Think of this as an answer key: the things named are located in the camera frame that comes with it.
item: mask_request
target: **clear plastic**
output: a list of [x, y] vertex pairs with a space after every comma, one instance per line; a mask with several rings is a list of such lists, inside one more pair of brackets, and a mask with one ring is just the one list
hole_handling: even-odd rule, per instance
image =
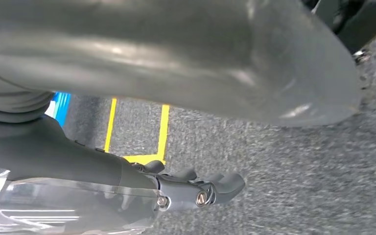
[[160, 213], [153, 189], [5, 178], [0, 176], [0, 234], [135, 235]]

